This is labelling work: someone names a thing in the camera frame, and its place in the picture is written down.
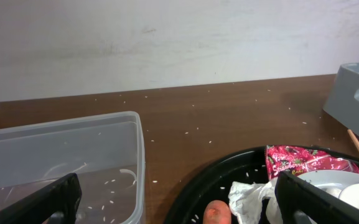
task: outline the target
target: strawberry candy wrapper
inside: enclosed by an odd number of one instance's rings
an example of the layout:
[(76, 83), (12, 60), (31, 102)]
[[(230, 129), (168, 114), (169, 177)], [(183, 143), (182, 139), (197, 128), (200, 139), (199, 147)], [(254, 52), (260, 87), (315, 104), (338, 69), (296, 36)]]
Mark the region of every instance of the strawberry candy wrapper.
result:
[(316, 149), (266, 146), (265, 157), (269, 180), (277, 177), (280, 171), (289, 171), (294, 175), (313, 170), (342, 170), (359, 174), (359, 168), (353, 162)]

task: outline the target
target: gray container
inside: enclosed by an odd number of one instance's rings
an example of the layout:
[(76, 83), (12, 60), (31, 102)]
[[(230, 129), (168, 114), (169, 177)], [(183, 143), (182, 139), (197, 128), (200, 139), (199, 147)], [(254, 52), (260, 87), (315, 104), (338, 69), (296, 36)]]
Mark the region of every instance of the gray container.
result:
[(144, 170), (135, 112), (0, 129), (0, 210), (75, 172), (76, 223), (144, 223)]
[(341, 65), (323, 110), (359, 136), (359, 63)]

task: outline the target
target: black tray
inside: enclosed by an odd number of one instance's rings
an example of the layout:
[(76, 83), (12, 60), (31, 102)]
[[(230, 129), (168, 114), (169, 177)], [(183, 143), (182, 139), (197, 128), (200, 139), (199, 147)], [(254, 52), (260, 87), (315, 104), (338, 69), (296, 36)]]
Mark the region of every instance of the black tray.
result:
[[(332, 156), (348, 159), (359, 167), (358, 158), (316, 146), (300, 147), (325, 151)], [(210, 164), (184, 187), (172, 204), (164, 223), (194, 224), (192, 219), (196, 223), (203, 223), (203, 213), (208, 203), (213, 200), (229, 203), (228, 194), (233, 181), (246, 184), (268, 182), (264, 153), (265, 146), (255, 147), (230, 154)], [(267, 202), (267, 200), (263, 202), (259, 223), (269, 223), (265, 216)], [(232, 223), (238, 223), (234, 215), (232, 215)]]

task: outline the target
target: wooden table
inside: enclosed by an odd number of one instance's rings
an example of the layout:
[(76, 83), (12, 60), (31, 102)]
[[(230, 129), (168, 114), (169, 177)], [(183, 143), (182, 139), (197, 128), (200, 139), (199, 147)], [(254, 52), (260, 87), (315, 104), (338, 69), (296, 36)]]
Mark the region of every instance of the wooden table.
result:
[(266, 144), (315, 144), (359, 157), (347, 129), (322, 111), (334, 78), (321, 75), (3, 102), (0, 128), (138, 112), (146, 150), (147, 223), (162, 223), (184, 185), (229, 153)]

